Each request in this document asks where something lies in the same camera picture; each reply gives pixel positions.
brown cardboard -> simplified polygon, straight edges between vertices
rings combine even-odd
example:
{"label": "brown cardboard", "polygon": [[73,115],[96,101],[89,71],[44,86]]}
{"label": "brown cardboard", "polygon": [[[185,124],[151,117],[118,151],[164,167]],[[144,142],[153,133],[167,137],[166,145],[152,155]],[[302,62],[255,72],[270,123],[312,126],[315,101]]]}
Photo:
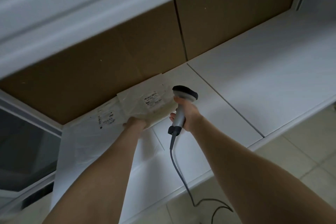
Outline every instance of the brown cardboard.
{"label": "brown cardboard", "polygon": [[65,124],[182,63],[171,1],[0,81],[0,88]]}
{"label": "brown cardboard", "polygon": [[288,10],[293,0],[176,0],[188,59]]}

forearm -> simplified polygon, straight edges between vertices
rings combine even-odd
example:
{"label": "forearm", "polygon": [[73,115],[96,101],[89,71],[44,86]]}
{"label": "forearm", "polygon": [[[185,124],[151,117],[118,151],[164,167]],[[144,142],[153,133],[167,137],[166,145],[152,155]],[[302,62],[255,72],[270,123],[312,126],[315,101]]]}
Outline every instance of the forearm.
{"label": "forearm", "polygon": [[191,133],[243,223],[328,223],[335,211],[282,168],[200,118]]}
{"label": "forearm", "polygon": [[141,131],[139,127],[126,128],[71,185],[44,224],[117,224]]}

glass panel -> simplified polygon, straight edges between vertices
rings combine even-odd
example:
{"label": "glass panel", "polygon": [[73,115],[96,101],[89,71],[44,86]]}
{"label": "glass panel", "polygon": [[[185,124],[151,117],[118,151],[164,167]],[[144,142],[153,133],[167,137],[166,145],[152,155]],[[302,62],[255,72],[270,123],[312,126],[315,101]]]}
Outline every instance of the glass panel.
{"label": "glass panel", "polygon": [[60,142],[0,109],[0,189],[21,191],[55,171]]}

white packaging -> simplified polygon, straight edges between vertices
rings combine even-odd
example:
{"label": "white packaging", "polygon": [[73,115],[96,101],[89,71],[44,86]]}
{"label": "white packaging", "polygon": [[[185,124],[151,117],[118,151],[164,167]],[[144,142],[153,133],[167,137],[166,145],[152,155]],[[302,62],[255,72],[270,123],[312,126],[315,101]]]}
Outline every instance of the white packaging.
{"label": "white packaging", "polygon": [[[77,164],[90,164],[115,142],[128,120],[117,97],[78,118],[69,128],[75,138]],[[132,170],[152,158],[163,148],[152,131],[141,134],[135,150]]]}
{"label": "white packaging", "polygon": [[172,86],[163,74],[158,74],[117,94],[127,116],[145,119],[147,128],[174,112]]}

barcode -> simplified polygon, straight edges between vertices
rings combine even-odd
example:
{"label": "barcode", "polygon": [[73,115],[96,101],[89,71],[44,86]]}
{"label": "barcode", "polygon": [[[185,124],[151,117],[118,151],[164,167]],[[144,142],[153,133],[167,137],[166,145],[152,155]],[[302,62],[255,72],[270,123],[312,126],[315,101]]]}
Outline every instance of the barcode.
{"label": "barcode", "polygon": [[156,92],[153,93],[153,94],[151,94],[149,97],[144,98],[144,100],[147,100],[147,99],[149,99],[150,97],[155,96],[155,95],[156,95]]}

